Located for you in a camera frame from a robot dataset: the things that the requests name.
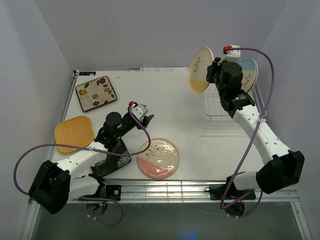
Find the floral square plate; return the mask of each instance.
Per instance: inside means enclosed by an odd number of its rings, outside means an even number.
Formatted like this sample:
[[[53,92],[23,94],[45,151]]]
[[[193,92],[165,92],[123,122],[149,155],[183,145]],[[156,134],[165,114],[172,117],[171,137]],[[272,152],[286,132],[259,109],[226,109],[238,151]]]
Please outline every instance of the floral square plate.
[[[75,87],[82,111],[86,112],[117,100],[117,94],[107,76]]]

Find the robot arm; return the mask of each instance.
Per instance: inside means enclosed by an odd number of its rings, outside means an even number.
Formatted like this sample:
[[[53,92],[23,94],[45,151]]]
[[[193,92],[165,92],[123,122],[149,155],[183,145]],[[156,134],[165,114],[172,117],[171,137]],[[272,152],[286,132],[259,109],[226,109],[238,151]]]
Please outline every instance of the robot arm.
[[[240,51],[230,50],[231,46],[227,48],[223,49],[226,57],[223,59],[216,57],[212,65],[208,66],[206,80],[215,84],[223,109],[250,138],[257,123],[260,122],[253,144],[264,164],[264,167],[257,172],[238,173],[228,194],[252,189],[261,189],[264,193],[271,194],[298,183],[305,160],[303,154],[300,151],[291,151],[279,140],[268,124],[259,119],[255,102],[241,89],[243,73],[237,63]]]
[[[251,138],[259,122],[259,112],[256,106],[247,105],[237,110],[233,119]],[[265,121],[261,121],[253,144],[261,155],[264,167],[258,172],[237,175],[233,181],[237,190],[261,189],[271,194],[298,183],[304,156],[300,151],[292,152]]]
[[[120,138],[134,127],[141,129],[131,117],[129,108],[145,128],[154,117],[154,115],[146,116],[148,112],[146,106],[136,102],[129,104],[128,113],[123,117],[118,112],[109,113],[97,137],[88,146],[93,150],[80,150],[56,163],[45,161],[40,166],[28,195],[47,209],[49,213],[55,214],[64,207],[68,200],[95,194],[104,179],[94,173],[88,176],[83,176],[82,173],[106,159],[106,153],[97,152],[94,149],[103,151],[112,149]]]

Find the plate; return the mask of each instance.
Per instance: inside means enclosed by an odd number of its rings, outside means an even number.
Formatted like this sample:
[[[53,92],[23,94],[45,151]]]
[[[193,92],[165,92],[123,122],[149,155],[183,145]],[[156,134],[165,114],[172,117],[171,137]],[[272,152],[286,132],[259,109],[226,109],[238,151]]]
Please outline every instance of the plate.
[[[151,140],[149,149],[137,156],[137,163],[141,171],[151,178],[164,179],[171,176],[178,168],[180,155],[177,147],[164,138]]]
[[[209,86],[207,82],[207,68],[214,60],[215,56],[210,48],[204,46],[194,55],[189,68],[189,84],[196,94],[202,93]]]
[[[243,73],[243,77],[241,81],[242,83],[241,89],[243,89],[246,93],[248,93],[253,88],[253,86],[257,81],[258,65],[257,65],[257,62],[252,58],[244,59],[240,63],[240,65],[242,67],[242,73]]]

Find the dish rack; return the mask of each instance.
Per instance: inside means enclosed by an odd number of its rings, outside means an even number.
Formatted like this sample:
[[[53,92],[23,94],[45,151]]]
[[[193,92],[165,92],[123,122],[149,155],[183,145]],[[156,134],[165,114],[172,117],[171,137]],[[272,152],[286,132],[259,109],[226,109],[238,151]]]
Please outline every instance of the dish rack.
[[[259,113],[265,107],[258,81],[248,92],[253,98]],[[214,84],[202,93],[202,123],[204,127],[212,129],[241,129],[241,127],[222,108],[219,94]]]

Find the glass panel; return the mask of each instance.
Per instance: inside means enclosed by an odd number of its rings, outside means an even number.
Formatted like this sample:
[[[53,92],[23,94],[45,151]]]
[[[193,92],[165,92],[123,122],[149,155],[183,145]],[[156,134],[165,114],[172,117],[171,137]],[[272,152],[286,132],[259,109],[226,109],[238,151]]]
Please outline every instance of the glass panel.
[[[245,203],[247,210],[255,203]],[[290,202],[262,202],[250,216],[241,219],[207,215],[220,213],[218,203],[123,204],[124,219],[108,227],[87,218],[85,203],[67,204],[51,215],[40,208],[33,240],[80,239],[302,239]],[[109,204],[103,220],[114,223],[120,209]]]

